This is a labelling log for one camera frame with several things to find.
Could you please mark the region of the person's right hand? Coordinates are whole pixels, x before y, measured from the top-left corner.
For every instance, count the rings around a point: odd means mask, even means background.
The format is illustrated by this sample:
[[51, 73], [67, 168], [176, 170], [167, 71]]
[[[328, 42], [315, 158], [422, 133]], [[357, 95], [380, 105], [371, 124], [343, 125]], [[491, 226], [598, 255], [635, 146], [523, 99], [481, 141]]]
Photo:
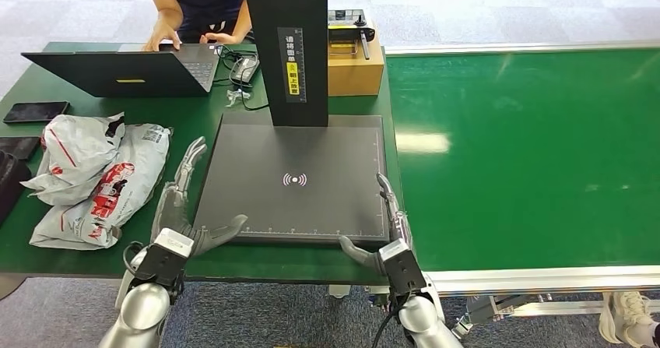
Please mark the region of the person's right hand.
[[166, 20], [158, 19], [153, 27], [151, 36], [142, 46], [142, 51], [159, 51], [160, 44], [164, 40], [170, 41], [170, 45], [175, 51], [178, 51], [181, 48], [181, 41], [175, 29]]

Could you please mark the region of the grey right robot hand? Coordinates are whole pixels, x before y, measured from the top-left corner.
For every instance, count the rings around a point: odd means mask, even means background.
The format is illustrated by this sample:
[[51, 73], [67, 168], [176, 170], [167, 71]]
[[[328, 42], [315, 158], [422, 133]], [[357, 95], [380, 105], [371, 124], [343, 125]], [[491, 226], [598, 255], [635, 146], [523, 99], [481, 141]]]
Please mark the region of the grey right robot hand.
[[407, 215], [401, 210], [391, 182], [382, 173], [376, 173], [387, 210], [390, 242], [377, 252], [368, 252], [358, 248], [347, 236], [340, 236], [342, 251], [355, 262], [372, 268], [377, 274], [392, 278], [393, 275], [409, 273], [406, 265], [416, 264], [413, 253], [413, 237]]

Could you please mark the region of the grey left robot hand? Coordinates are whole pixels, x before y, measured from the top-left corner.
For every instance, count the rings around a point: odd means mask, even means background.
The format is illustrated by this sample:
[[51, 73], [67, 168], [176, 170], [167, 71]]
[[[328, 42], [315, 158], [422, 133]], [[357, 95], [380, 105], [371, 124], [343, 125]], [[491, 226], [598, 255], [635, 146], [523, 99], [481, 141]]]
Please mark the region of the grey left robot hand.
[[194, 140], [187, 148], [172, 181], [163, 186], [160, 200], [152, 225], [151, 240], [167, 228], [188, 238], [191, 243], [190, 256], [199, 256], [219, 247], [235, 238], [248, 221], [244, 214], [236, 215], [232, 220], [215, 226], [206, 224], [195, 228], [188, 221], [188, 188], [195, 171], [195, 164], [200, 160], [207, 145], [203, 136]]

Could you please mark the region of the person's left hand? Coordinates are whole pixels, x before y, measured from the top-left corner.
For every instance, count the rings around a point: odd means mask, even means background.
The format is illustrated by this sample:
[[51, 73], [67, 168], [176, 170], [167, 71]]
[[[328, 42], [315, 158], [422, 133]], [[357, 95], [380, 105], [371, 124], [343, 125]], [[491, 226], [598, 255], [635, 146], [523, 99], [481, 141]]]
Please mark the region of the person's left hand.
[[199, 38], [200, 44], [239, 44], [243, 39], [227, 33], [204, 33]]

